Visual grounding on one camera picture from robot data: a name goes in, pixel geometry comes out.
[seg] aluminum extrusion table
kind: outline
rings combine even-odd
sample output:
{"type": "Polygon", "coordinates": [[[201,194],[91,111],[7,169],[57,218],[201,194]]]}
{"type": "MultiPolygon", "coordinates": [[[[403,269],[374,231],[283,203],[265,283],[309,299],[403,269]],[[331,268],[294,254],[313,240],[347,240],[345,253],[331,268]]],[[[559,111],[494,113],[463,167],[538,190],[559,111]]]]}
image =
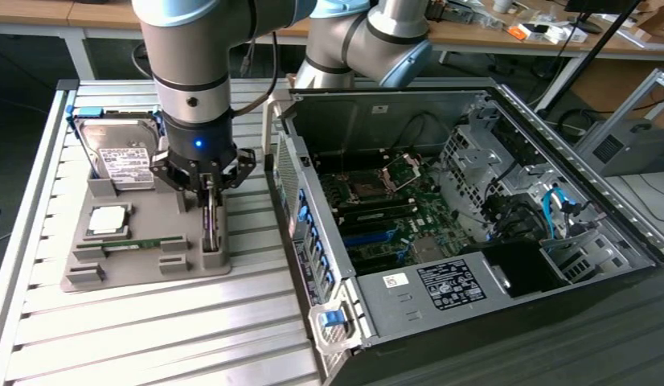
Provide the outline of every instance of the aluminum extrusion table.
{"type": "MultiPolygon", "coordinates": [[[[234,107],[267,83],[233,80],[234,107]]],[[[0,384],[317,385],[261,164],[261,108],[233,126],[259,163],[226,193],[230,274],[59,290],[90,169],[63,108],[147,111],[157,103],[150,81],[87,81],[57,91],[0,272],[0,384]]]]}

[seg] electronic device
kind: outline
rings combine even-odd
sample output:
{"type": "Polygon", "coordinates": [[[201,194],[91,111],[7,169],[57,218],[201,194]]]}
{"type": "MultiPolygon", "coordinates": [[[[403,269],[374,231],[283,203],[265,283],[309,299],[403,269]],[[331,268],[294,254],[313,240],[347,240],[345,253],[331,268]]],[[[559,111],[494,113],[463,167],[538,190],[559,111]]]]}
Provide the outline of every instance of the electronic device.
{"type": "Polygon", "coordinates": [[[267,178],[325,384],[566,318],[664,261],[664,240],[491,80],[282,94],[267,178]]]}
{"type": "Polygon", "coordinates": [[[566,12],[578,12],[577,18],[569,21],[587,34],[599,34],[601,26],[589,21],[590,14],[621,14],[631,5],[629,0],[567,0],[566,12]]]}

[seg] motherboard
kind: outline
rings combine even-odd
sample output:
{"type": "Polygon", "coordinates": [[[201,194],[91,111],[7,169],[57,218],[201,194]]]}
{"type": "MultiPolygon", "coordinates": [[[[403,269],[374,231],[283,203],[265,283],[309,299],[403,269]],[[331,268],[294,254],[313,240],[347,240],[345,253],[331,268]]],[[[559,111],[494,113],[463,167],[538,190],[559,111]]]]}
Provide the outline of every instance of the motherboard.
{"type": "Polygon", "coordinates": [[[319,175],[358,275],[457,256],[473,243],[419,156],[385,158],[381,168],[319,175]]]}

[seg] warning label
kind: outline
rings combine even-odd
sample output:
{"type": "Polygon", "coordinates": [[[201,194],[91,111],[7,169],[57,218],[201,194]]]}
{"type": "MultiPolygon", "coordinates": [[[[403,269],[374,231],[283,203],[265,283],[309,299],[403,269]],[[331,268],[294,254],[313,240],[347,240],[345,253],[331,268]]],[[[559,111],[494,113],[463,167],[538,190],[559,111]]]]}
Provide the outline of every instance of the warning label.
{"type": "Polygon", "coordinates": [[[150,158],[143,147],[99,149],[106,173],[114,183],[150,183],[150,158]]]}
{"type": "Polygon", "coordinates": [[[443,311],[485,299],[479,283],[463,260],[417,269],[417,273],[438,310],[443,311]]]}

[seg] metal slat surface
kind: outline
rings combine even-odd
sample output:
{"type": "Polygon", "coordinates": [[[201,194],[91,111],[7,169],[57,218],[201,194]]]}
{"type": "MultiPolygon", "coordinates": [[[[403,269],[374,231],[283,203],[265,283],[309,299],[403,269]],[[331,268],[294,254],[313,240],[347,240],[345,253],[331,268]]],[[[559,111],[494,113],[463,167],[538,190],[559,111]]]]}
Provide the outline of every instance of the metal slat surface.
{"type": "MultiPolygon", "coordinates": [[[[234,81],[234,106],[266,87],[266,80],[234,81]]],[[[83,82],[75,99],[77,107],[121,110],[153,104],[154,87],[143,81],[83,82]]],[[[71,294],[58,282],[90,167],[67,133],[5,381],[319,384],[261,164],[258,111],[233,124],[234,141],[255,149],[258,165],[241,187],[226,192],[230,274],[71,294]]]]}

